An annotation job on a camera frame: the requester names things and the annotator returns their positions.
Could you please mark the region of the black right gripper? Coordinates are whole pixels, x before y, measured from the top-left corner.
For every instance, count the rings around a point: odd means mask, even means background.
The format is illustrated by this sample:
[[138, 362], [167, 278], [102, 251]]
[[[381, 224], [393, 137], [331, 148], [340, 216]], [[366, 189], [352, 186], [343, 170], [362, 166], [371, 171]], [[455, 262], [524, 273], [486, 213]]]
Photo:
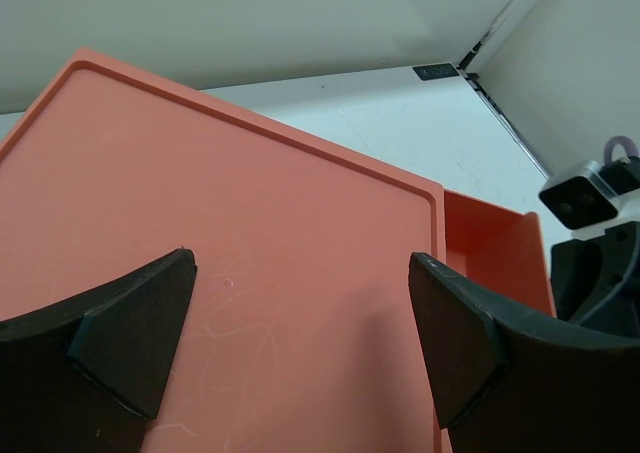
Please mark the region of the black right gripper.
[[551, 286], [563, 321], [412, 254], [413, 314], [453, 451], [638, 450], [639, 223], [554, 245]]

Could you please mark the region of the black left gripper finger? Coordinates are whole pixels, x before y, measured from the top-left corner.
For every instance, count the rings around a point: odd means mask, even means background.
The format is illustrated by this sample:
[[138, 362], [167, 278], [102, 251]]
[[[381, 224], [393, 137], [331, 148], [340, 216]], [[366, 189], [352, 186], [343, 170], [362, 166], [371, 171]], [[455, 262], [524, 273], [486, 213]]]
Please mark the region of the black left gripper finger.
[[4, 452], [138, 452], [158, 416], [196, 280], [176, 249], [1, 323]]

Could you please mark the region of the red drawer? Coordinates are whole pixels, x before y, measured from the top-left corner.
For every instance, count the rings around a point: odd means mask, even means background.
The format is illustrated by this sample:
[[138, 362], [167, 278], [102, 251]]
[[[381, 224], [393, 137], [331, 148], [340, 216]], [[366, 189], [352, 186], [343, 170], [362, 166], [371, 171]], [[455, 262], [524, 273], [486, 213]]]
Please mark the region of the red drawer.
[[446, 264], [479, 285], [556, 314], [539, 217], [444, 193]]

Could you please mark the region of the red drawer box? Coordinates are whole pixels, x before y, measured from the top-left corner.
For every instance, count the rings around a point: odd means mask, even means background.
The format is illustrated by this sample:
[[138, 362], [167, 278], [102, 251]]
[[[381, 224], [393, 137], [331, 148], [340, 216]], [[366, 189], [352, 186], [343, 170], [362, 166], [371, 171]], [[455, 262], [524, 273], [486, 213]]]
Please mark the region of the red drawer box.
[[1, 143], [1, 314], [179, 247], [198, 266], [147, 452], [437, 452], [408, 289], [441, 185], [77, 52]]

